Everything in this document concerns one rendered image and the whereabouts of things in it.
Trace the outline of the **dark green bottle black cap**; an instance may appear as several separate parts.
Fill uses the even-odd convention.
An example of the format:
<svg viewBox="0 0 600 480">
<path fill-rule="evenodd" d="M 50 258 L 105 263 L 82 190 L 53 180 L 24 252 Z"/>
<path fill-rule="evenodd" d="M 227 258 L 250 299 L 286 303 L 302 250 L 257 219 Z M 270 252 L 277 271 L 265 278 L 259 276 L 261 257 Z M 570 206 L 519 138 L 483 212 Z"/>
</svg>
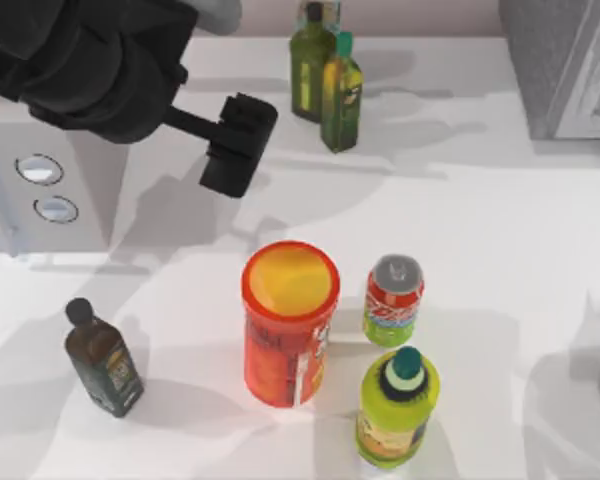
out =
<svg viewBox="0 0 600 480">
<path fill-rule="evenodd" d="M 336 49 L 336 36 L 323 25 L 323 4 L 306 4 L 306 22 L 290 39 L 291 110 L 320 123 L 324 66 Z"/>
</svg>

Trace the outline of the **orange canister yellow lid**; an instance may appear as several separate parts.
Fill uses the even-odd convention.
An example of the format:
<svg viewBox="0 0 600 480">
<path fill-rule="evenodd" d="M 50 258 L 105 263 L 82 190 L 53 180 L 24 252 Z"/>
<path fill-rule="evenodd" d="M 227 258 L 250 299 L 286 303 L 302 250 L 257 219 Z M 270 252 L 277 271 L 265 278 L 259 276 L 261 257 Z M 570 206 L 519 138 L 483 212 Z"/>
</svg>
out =
<svg viewBox="0 0 600 480">
<path fill-rule="evenodd" d="M 309 243 L 274 242 L 246 263 L 241 296 L 248 389 L 276 408 L 307 402 L 324 377 L 331 319 L 340 296 L 336 265 Z"/>
</svg>

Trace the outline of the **small microwave knob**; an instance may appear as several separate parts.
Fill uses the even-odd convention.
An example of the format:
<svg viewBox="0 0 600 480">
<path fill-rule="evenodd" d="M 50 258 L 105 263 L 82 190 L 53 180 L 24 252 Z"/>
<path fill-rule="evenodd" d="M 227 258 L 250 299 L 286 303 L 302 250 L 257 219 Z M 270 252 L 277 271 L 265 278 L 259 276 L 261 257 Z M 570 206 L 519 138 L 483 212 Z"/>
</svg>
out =
<svg viewBox="0 0 600 480">
<path fill-rule="evenodd" d="M 35 200 L 33 209 L 43 220 L 56 224 L 72 223 L 79 216 L 79 209 L 73 201 L 57 195 Z"/>
</svg>

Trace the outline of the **pale microwave oven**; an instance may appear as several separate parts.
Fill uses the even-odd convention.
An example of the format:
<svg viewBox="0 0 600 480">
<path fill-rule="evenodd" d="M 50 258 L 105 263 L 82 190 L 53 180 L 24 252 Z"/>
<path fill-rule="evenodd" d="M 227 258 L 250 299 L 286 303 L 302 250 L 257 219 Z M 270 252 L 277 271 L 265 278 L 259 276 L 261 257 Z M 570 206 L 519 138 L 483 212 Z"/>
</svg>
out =
<svg viewBox="0 0 600 480">
<path fill-rule="evenodd" d="M 0 252 L 107 250 L 129 153 L 0 98 Z"/>
</svg>

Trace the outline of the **large microwave knob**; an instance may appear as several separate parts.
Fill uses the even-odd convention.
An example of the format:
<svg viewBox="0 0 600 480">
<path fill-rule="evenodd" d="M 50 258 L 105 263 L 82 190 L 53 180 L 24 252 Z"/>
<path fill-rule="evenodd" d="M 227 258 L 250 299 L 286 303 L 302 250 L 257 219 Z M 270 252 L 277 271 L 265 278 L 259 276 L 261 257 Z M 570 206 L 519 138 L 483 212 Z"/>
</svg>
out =
<svg viewBox="0 0 600 480">
<path fill-rule="evenodd" d="M 24 180 L 40 186 L 54 185 L 64 177 L 63 167 L 54 158 L 40 153 L 17 158 L 15 169 Z"/>
</svg>

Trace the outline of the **red and green can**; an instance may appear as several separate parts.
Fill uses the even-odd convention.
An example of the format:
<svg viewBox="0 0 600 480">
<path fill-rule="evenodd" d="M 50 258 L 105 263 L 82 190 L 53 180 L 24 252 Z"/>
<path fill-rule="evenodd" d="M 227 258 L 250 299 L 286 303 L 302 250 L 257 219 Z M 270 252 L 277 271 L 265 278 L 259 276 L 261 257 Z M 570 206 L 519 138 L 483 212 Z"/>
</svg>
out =
<svg viewBox="0 0 600 480">
<path fill-rule="evenodd" d="M 424 293 L 420 264 L 402 254 L 382 256 L 367 277 L 363 331 L 374 344 L 394 348 L 413 334 Z"/>
</svg>

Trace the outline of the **yellow-green bottle teal cap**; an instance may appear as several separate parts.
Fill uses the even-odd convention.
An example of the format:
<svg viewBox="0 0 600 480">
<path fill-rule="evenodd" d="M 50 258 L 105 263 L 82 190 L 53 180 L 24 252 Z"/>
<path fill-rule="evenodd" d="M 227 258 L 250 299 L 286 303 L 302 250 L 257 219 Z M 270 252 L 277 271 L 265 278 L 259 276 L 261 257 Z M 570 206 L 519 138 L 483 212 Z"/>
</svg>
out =
<svg viewBox="0 0 600 480">
<path fill-rule="evenodd" d="M 393 469 L 418 451 L 440 394 L 437 369 L 417 348 L 402 346 L 375 360 L 360 387 L 355 421 L 358 452 Z"/>
</svg>

